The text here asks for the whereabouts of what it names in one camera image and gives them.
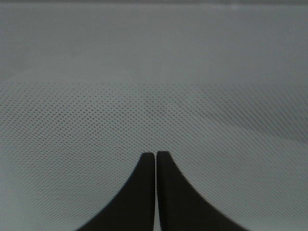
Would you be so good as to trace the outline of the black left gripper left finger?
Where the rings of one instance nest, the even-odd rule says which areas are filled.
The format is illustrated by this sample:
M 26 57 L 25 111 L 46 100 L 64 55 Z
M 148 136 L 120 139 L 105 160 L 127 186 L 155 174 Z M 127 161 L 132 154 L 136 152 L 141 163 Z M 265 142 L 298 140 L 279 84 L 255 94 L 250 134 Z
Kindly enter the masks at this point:
M 141 154 L 116 196 L 79 231 L 152 231 L 154 228 L 154 154 Z

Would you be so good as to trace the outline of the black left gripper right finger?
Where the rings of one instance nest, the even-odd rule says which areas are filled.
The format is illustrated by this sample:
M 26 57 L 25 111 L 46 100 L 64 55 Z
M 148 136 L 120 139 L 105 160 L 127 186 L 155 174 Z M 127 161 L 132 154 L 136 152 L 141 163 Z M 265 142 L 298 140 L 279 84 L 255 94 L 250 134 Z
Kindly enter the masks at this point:
M 241 226 L 208 203 L 186 180 L 169 152 L 156 155 L 157 196 L 163 231 L 239 231 Z

